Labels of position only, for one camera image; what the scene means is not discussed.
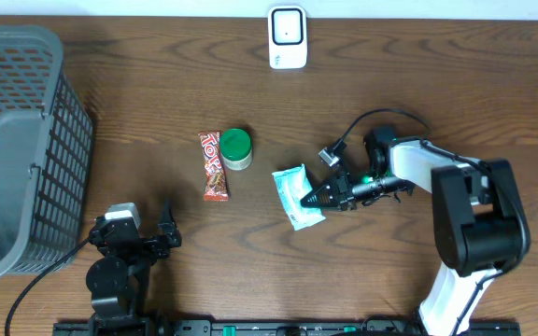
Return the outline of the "light teal snack packet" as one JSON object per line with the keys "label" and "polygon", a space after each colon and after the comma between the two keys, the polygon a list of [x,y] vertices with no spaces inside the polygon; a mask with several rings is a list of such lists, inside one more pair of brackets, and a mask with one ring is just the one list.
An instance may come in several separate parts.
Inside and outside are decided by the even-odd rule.
{"label": "light teal snack packet", "polygon": [[304,164],[273,172],[272,177],[279,200],[296,231],[312,227],[326,219],[318,208],[302,207],[301,200],[312,190]]}

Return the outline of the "red Top chocolate bar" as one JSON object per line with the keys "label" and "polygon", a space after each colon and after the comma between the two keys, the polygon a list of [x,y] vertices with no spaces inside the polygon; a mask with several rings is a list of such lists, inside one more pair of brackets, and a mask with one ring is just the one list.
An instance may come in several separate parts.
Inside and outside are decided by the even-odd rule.
{"label": "red Top chocolate bar", "polygon": [[226,202],[229,192],[226,174],[222,165],[219,150],[219,131],[206,131],[198,133],[205,158],[206,184],[204,200],[212,202]]}

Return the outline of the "green lid jar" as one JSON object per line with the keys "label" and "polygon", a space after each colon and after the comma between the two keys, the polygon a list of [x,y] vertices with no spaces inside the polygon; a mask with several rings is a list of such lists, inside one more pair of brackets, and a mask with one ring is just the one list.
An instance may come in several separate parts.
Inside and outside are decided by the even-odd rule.
{"label": "green lid jar", "polygon": [[248,168],[253,159],[252,143],[248,133],[242,129],[229,129],[220,137],[220,154],[225,166],[234,171]]}

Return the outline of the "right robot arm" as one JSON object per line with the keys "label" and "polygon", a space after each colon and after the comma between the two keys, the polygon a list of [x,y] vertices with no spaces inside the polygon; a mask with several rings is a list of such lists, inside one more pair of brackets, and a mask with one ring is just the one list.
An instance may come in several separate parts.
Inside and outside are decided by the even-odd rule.
{"label": "right robot arm", "polygon": [[348,170],[343,141],[321,150],[333,174],[302,198],[302,207],[346,211],[401,191],[429,192],[442,263],[418,308],[419,328],[429,335],[462,334],[484,291],[513,271],[530,248],[510,163],[463,157],[417,136],[399,138],[389,126],[371,130],[364,145],[370,162],[364,176]]}

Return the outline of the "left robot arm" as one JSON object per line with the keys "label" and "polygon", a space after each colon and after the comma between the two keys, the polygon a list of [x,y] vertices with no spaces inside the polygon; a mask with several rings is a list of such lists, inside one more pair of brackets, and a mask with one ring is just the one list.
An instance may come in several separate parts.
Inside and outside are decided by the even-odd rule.
{"label": "left robot arm", "polygon": [[89,242],[103,255],[86,275],[94,310],[91,335],[174,333],[166,318],[144,312],[151,267],[182,243],[170,204],[163,206],[156,235],[141,237],[140,224],[136,205],[120,203],[98,217],[90,231]]}

